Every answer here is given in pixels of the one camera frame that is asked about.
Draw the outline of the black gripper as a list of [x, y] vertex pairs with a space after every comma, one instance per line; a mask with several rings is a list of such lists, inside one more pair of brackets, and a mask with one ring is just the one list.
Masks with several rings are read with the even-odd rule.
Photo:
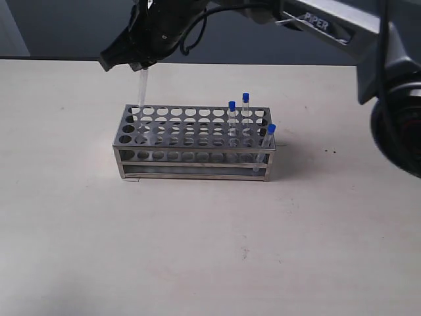
[[128, 31], [123, 31], [100, 53], [104, 71], [129, 64], [147, 70], [171, 55], [185, 30], [206, 9], [208, 1], [135, 1]]

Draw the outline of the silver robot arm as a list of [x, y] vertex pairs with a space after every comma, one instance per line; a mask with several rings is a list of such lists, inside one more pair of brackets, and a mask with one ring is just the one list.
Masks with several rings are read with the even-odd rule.
[[209, 16], [235, 11], [258, 24], [307, 32], [351, 56], [360, 104], [376, 99], [372, 137], [396, 167], [420, 176], [419, 1], [135, 1], [127, 26], [99, 55], [104, 70], [153, 66]]

